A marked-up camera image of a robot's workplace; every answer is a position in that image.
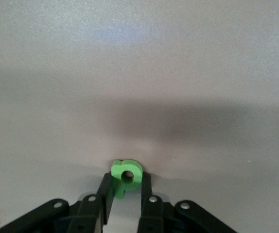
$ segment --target screw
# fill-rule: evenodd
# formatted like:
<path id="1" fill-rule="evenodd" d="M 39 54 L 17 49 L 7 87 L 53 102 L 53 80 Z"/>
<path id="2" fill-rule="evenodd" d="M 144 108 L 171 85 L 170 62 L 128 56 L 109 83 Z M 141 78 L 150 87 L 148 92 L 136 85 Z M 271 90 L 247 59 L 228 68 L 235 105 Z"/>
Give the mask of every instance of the screw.
<path id="1" fill-rule="evenodd" d="M 150 202 L 156 202 L 156 201 L 157 201 L 157 198 L 154 197 L 154 196 L 151 196 L 151 197 L 149 198 L 149 201 L 150 201 Z"/>
<path id="2" fill-rule="evenodd" d="M 180 207 L 184 210 L 188 210 L 190 208 L 189 204 L 186 202 L 181 203 Z"/>
<path id="3" fill-rule="evenodd" d="M 53 205 L 54 208 L 60 208 L 62 206 L 61 202 L 57 202 Z"/>
<path id="4" fill-rule="evenodd" d="M 96 197 L 95 196 L 91 196 L 88 198 L 88 201 L 95 201 L 96 200 Z"/>

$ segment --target green foam block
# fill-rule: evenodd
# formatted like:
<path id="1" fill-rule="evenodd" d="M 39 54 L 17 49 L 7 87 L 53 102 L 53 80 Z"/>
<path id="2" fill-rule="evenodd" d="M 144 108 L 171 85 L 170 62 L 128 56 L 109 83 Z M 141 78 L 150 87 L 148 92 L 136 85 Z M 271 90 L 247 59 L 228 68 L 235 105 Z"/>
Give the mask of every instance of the green foam block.
<path id="1" fill-rule="evenodd" d="M 111 176 L 114 178 L 114 193 L 117 199 L 123 199 L 126 191 L 137 189 L 143 178 L 143 169 L 135 160 L 116 160 L 111 166 Z"/>

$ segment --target gray surface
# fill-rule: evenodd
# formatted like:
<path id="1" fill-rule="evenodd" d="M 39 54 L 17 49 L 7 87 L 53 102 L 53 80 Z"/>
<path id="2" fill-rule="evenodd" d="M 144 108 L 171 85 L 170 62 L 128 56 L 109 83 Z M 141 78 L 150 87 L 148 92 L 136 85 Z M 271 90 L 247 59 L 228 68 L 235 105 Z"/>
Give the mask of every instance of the gray surface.
<path id="1" fill-rule="evenodd" d="M 117 158 L 172 203 L 279 232 L 279 1 L 0 0 L 0 226 Z M 139 215 L 129 193 L 105 233 Z"/>

